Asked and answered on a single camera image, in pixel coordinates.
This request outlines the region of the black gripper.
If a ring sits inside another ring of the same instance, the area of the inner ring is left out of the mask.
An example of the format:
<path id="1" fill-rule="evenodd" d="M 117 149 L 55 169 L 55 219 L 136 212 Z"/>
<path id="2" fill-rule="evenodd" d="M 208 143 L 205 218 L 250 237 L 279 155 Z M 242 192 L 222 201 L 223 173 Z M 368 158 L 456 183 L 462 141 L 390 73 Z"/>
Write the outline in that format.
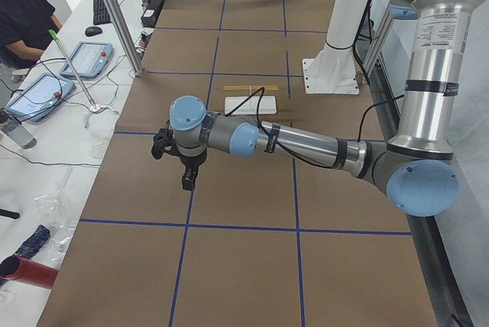
<path id="1" fill-rule="evenodd" d="M 185 176 L 182 177 L 184 190 L 194 190 L 194 179 L 198 176 L 199 167 L 205 163 L 207 158 L 207 146 L 184 147 L 176 145 L 179 151 L 180 161 L 186 166 Z"/>

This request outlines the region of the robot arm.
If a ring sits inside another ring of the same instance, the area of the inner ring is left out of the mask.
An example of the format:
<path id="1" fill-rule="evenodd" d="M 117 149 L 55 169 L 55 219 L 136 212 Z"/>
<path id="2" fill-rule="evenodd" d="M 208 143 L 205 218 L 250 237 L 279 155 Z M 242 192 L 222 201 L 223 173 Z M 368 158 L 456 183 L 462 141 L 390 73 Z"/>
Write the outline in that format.
<path id="1" fill-rule="evenodd" d="M 344 170 L 384 193 L 403 212 L 425 217 L 451 207 L 459 181 L 451 167 L 450 116 L 471 16 L 486 0 L 390 0 L 390 14 L 416 22 L 397 133 L 388 141 L 349 141 L 261 120 L 219 114 L 194 96 L 170 105 L 152 154 L 178 157 L 182 185 L 195 187 L 208 149 L 249 158 L 256 149 L 284 152 L 314 167 Z"/>

